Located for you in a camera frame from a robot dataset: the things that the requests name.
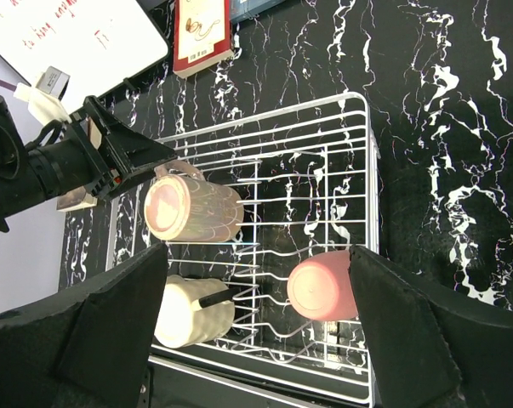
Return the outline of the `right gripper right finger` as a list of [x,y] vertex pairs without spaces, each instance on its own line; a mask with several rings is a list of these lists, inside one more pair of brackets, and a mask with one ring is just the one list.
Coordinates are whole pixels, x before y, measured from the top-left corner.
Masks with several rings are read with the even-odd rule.
[[513,311],[352,246],[349,276],[385,407],[513,407]]

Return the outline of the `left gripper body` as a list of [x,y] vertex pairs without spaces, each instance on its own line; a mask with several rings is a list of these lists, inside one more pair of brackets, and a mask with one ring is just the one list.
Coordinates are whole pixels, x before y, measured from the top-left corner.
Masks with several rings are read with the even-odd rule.
[[26,149],[27,204],[40,204],[80,187],[102,200],[119,192],[119,138],[111,129],[117,120],[96,97],[88,96],[83,102],[88,121],[101,135],[96,144],[58,99],[36,95],[28,108],[51,138],[42,144],[39,136]]

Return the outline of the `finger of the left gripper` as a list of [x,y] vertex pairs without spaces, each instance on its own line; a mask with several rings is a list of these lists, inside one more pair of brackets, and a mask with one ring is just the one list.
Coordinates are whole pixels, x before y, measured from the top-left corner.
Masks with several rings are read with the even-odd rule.
[[116,168],[117,174],[121,179],[120,184],[111,191],[111,199],[120,196],[121,194],[131,190],[133,187],[137,187],[151,179],[155,174],[156,163],[145,164],[130,168],[127,172],[123,172],[120,168]]
[[124,167],[155,167],[176,158],[172,148],[135,132],[114,116],[106,120],[106,125],[106,141]]

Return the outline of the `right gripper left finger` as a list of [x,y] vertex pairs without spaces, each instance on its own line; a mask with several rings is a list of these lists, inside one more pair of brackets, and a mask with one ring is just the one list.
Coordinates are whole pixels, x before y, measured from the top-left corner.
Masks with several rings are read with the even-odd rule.
[[168,250],[0,314],[0,407],[135,407]]

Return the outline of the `iridescent pink mug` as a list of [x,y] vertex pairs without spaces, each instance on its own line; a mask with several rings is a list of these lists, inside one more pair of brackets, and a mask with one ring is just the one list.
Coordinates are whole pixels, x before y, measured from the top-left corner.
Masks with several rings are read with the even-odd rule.
[[205,179],[186,161],[154,168],[156,180],[144,202],[149,231],[161,241],[226,242],[244,218],[241,197],[230,186]]

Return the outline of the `matte pink cup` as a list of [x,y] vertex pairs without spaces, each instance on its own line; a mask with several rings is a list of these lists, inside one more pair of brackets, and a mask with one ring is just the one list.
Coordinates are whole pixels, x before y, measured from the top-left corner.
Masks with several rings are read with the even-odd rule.
[[348,250],[324,252],[296,266],[288,277],[288,300],[310,320],[351,320],[358,316],[351,288]]

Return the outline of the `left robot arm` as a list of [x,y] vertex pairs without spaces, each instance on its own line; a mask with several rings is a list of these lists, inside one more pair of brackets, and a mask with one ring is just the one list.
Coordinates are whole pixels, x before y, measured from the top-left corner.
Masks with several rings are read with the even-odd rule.
[[173,149],[135,132],[94,96],[83,111],[101,134],[91,143],[78,120],[54,119],[24,144],[0,95],[0,231],[6,219],[45,201],[84,188],[109,201],[155,175],[155,167],[176,159]]

